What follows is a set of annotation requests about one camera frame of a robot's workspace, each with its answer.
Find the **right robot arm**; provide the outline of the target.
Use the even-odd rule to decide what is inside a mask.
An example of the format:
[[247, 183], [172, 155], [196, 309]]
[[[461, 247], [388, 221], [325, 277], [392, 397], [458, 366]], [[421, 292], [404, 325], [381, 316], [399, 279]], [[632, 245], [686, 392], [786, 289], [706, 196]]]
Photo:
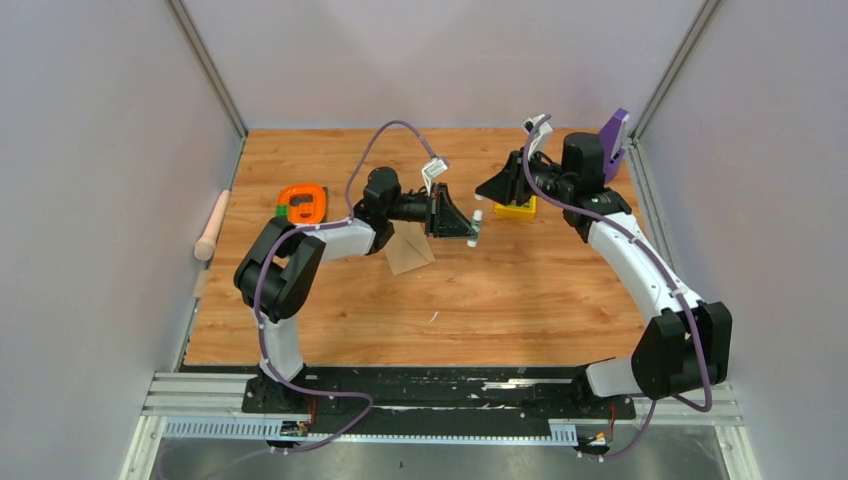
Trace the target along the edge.
[[560, 162], [543, 152], [510, 153], [502, 169], [476, 187], [498, 204], [532, 197], [562, 208], [565, 221], [610, 265], [633, 298], [645, 329], [628, 357], [588, 364], [571, 390], [571, 403], [596, 417], [611, 397], [641, 395], [681, 399], [703, 389], [698, 408], [711, 406], [711, 388], [728, 375], [732, 315], [689, 289], [659, 257], [624, 198], [606, 185], [608, 158], [596, 134], [565, 137]]

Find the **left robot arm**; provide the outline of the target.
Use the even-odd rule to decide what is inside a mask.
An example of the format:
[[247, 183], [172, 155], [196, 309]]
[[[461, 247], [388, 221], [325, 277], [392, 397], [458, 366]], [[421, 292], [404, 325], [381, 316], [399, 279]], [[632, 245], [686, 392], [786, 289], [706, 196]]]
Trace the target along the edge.
[[306, 386], [295, 379], [305, 366], [297, 314], [319, 267], [331, 261], [380, 252], [395, 222], [418, 224], [427, 237], [476, 240], [478, 232], [450, 198], [448, 187], [405, 192], [395, 170], [372, 170], [350, 217], [324, 224], [268, 221], [234, 274], [234, 285], [252, 309], [259, 336], [260, 369], [273, 381], [268, 400], [283, 413], [298, 411]]

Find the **brown paper envelope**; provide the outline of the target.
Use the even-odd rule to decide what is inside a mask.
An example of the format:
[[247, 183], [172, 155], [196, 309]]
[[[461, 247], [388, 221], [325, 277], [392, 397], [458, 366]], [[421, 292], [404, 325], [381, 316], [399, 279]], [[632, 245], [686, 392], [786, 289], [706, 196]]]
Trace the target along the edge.
[[392, 222], [394, 233], [383, 248], [393, 275], [400, 275], [436, 261], [424, 228], [415, 222]]

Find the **white green glue stick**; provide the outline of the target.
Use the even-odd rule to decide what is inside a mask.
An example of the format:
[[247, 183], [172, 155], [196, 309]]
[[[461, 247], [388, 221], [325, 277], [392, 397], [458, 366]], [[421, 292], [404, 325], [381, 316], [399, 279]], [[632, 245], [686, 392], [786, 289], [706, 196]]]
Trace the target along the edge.
[[471, 218], [471, 229], [472, 233], [467, 239], [467, 246], [471, 248], [475, 248], [478, 245], [480, 232], [482, 229], [482, 220], [483, 220], [484, 212], [482, 209], [476, 209], [473, 212]]

